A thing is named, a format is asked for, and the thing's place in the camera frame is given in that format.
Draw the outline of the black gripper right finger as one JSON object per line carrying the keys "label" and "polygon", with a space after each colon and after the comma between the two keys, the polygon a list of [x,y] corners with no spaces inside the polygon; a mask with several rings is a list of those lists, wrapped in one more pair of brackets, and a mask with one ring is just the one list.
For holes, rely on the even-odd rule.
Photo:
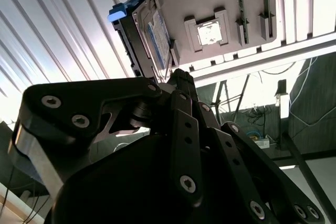
{"label": "black gripper right finger", "polygon": [[215,166],[225,168],[231,188],[221,200],[229,202],[225,223],[324,223],[318,207],[234,122],[220,126],[213,111],[199,102],[193,77],[183,73]]}

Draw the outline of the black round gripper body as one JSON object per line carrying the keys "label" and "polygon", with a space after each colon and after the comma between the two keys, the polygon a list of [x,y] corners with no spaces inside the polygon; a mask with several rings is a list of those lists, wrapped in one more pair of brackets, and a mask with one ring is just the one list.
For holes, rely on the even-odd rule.
{"label": "black round gripper body", "polygon": [[47,223],[252,223],[226,161],[196,135],[148,135],[73,175]]}

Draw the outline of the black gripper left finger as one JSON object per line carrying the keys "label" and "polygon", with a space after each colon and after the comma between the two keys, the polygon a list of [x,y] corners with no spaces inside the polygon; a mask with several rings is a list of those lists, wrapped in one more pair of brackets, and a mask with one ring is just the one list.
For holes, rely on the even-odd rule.
{"label": "black gripper left finger", "polygon": [[145,77],[38,84],[23,94],[12,147],[29,160],[54,203],[81,170],[148,135],[196,135],[198,119],[177,69]]}

